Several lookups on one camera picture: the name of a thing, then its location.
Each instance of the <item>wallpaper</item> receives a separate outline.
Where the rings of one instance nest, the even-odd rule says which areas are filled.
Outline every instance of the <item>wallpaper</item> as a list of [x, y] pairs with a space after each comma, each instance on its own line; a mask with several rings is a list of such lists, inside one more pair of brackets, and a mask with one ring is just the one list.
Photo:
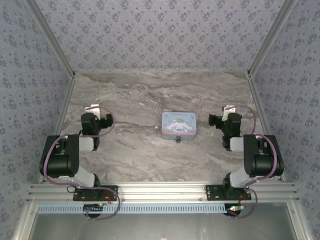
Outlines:
[[283, 0], [37, 0], [74, 71], [246, 70]]
[[11, 239], [69, 77], [23, 0], [0, 1], [0, 239]]
[[320, 239], [319, 47], [320, 2], [299, 0], [254, 78], [314, 239]]

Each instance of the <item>marble surface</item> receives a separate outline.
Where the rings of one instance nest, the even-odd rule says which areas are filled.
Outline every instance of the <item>marble surface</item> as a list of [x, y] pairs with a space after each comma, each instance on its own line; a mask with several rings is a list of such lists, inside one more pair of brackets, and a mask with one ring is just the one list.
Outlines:
[[[244, 74], [231, 72], [136, 72], [76, 74], [62, 133], [78, 133], [85, 107], [110, 109], [115, 128], [97, 151], [80, 154], [80, 164], [103, 182], [221, 181], [243, 165], [243, 154], [222, 147], [222, 132], [208, 125], [209, 113], [242, 104], [256, 110]], [[193, 141], [163, 140], [163, 112], [195, 112]], [[241, 133], [251, 133], [245, 108]], [[262, 133], [257, 120], [257, 133]]]

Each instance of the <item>printed cartoon character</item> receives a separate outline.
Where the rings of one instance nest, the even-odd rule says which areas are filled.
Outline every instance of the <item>printed cartoon character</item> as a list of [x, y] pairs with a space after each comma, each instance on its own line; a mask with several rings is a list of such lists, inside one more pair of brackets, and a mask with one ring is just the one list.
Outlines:
[[184, 123], [182, 119], [177, 119], [176, 122], [171, 123], [166, 127], [167, 129], [173, 130], [174, 133], [187, 133], [192, 127]]

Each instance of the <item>blue tin box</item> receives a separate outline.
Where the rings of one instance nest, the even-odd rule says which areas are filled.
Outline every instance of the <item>blue tin box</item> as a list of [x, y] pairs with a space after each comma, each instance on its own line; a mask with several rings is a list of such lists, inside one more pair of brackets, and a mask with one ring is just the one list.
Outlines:
[[194, 112], [162, 113], [162, 138], [175, 140], [194, 140], [197, 133], [197, 120]]

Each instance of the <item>wall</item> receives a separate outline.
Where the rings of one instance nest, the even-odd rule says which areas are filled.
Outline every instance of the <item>wall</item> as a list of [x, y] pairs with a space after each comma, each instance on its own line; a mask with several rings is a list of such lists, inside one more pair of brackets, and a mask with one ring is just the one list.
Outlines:
[[37, 0], [75, 71], [246, 70], [283, 0]]
[[320, 2], [298, 0], [254, 78], [314, 239], [320, 239], [319, 60]]
[[0, 1], [0, 239], [10, 239], [69, 78], [23, 0]]

